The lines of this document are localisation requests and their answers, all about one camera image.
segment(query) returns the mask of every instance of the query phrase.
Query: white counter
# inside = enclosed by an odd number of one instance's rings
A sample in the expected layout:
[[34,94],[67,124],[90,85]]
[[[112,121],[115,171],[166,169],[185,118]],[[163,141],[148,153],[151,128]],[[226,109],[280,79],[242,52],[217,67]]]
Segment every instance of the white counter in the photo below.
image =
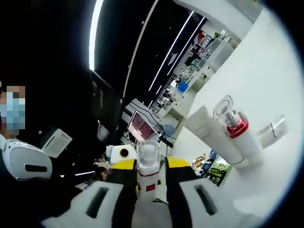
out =
[[[197,93],[189,115],[214,106],[230,95],[254,132],[283,114],[288,132],[262,151],[262,164],[233,169],[221,188],[243,212],[267,217],[293,182],[302,161],[304,81],[301,64],[289,37],[264,9],[247,36],[223,66]],[[210,148],[183,128],[170,155],[192,162]]]

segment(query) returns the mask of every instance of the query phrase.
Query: face mask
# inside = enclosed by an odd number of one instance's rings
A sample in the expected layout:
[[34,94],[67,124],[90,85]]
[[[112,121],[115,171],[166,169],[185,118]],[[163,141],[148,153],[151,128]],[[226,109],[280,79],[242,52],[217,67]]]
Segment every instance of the face mask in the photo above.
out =
[[0,113],[9,133],[18,135],[20,129],[25,129],[25,98],[13,98],[13,93],[7,92],[6,105],[0,104]]

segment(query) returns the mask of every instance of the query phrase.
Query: display screen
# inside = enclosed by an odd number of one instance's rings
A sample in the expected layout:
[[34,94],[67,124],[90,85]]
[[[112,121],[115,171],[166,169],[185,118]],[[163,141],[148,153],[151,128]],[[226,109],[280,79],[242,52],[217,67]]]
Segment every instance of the display screen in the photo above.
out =
[[150,127],[138,112],[135,112],[128,130],[137,141],[148,140],[157,135],[157,132]]

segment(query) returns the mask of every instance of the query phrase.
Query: red label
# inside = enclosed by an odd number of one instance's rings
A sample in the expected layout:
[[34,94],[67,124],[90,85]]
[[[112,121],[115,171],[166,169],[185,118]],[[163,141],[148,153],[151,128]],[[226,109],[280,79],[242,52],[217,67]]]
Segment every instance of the red label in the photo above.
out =
[[149,186],[146,187],[146,191],[152,191],[154,189],[155,189],[155,184],[149,185]]

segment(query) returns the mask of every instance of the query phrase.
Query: monitor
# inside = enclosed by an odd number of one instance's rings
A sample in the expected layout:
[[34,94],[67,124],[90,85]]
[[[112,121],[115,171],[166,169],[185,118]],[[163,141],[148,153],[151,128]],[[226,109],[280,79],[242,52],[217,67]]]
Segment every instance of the monitor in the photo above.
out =
[[157,131],[145,121],[139,112],[133,114],[128,125],[128,130],[137,141],[156,139],[160,136]]

